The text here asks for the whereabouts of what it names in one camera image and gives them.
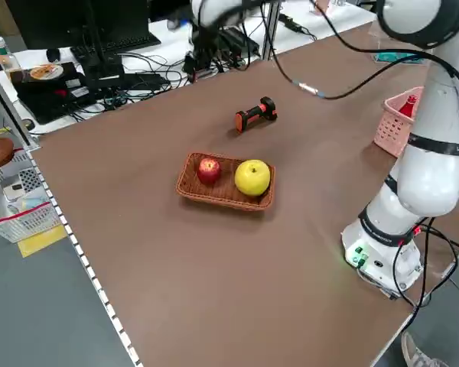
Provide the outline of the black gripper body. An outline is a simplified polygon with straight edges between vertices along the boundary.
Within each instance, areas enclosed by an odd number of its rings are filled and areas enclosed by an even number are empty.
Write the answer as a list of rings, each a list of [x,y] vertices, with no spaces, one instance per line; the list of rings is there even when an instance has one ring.
[[[194,54],[213,56],[217,50],[218,30],[194,25]]]

